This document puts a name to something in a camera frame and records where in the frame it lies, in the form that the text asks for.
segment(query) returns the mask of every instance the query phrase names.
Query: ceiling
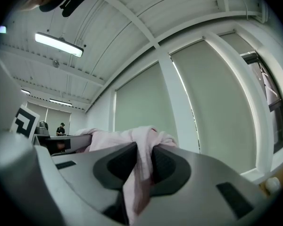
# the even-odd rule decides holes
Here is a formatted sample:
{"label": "ceiling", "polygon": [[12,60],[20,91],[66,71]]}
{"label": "ceiling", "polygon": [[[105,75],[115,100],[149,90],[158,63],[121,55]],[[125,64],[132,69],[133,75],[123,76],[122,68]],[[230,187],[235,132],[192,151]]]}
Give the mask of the ceiling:
{"label": "ceiling", "polygon": [[[263,17],[261,0],[244,1],[250,16]],[[123,69],[166,37],[199,22],[242,15],[242,0],[85,0],[69,18],[60,8],[37,8],[6,19],[0,59],[31,92],[29,98],[70,102],[84,112]],[[35,42],[36,32],[63,37],[83,48],[83,56]]]}

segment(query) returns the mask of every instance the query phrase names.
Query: window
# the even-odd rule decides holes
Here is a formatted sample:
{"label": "window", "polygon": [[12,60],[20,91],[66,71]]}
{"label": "window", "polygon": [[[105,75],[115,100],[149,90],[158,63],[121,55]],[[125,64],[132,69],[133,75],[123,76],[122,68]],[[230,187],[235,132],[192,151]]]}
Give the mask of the window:
{"label": "window", "polygon": [[265,94],[266,101],[272,117],[274,128],[274,153],[283,147],[283,100],[276,82],[256,52],[242,55],[242,58],[254,72],[261,88]]}

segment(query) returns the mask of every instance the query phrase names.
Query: white pillar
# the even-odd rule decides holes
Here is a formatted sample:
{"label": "white pillar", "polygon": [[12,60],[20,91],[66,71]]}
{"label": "white pillar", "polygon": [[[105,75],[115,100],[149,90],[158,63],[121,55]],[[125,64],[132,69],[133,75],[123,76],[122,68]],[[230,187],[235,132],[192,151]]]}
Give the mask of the white pillar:
{"label": "white pillar", "polygon": [[194,117],[183,85],[170,55],[161,48],[157,49],[157,54],[171,100],[179,147],[184,150],[199,153]]}
{"label": "white pillar", "polygon": [[270,111],[265,95],[255,75],[241,56],[222,38],[212,32],[205,32],[205,41],[227,62],[238,78],[250,104],[254,118],[257,156],[256,168],[260,173],[271,170],[274,153],[274,133]]}

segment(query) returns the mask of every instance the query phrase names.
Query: fluorescent light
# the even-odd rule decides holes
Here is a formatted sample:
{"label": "fluorescent light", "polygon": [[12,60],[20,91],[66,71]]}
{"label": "fluorescent light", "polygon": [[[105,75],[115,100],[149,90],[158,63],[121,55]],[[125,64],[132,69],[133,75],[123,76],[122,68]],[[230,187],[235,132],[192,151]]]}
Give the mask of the fluorescent light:
{"label": "fluorescent light", "polygon": [[84,50],[80,47],[77,47],[76,45],[73,45],[71,43],[67,43],[63,40],[57,39],[55,37],[52,37],[50,35],[38,32],[35,35],[36,42],[46,44],[48,46],[60,49],[62,51],[65,51],[69,54],[72,54],[77,57],[81,57]]}
{"label": "fluorescent light", "polygon": [[28,95],[30,95],[30,92],[29,92],[28,90],[21,89],[21,91],[24,92],[24,93],[26,93],[26,94],[28,94]]}
{"label": "fluorescent light", "polygon": [[72,106],[72,104],[70,104],[70,103],[66,103],[66,102],[59,101],[59,100],[49,99],[49,101],[54,102],[54,103],[58,103],[58,104],[61,104],[61,105]]}
{"label": "fluorescent light", "polygon": [[0,26],[0,33],[6,33],[6,26]]}

